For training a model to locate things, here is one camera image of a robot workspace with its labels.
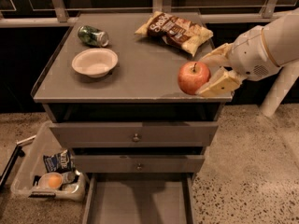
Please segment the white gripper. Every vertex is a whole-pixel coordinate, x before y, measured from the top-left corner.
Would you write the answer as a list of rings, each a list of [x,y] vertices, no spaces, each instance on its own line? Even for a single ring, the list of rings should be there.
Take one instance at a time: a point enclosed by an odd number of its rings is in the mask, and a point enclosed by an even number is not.
[[[213,49],[200,62],[210,67],[223,66],[195,92],[201,97],[216,97],[235,91],[246,78],[259,81],[280,70],[270,55],[260,25],[240,35],[233,44],[224,43]]]

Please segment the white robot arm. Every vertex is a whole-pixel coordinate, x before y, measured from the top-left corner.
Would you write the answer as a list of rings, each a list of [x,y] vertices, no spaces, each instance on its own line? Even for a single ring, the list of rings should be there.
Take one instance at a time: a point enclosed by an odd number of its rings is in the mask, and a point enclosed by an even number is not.
[[[208,67],[218,67],[208,83],[195,94],[216,97],[237,90],[242,82],[260,81],[299,59],[299,10],[257,25],[233,43],[224,43],[200,59]]]

